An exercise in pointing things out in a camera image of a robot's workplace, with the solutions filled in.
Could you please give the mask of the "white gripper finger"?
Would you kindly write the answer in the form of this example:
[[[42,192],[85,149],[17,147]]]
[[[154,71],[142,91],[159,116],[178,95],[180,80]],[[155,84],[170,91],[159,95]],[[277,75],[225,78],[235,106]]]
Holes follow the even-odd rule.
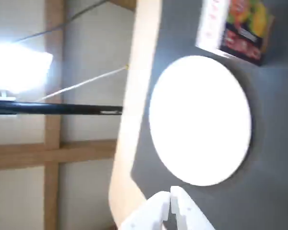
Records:
[[[170,188],[171,213],[178,230],[215,230],[188,193],[179,186]]]
[[[121,224],[121,230],[161,230],[168,219],[170,192],[160,191],[131,213]]]

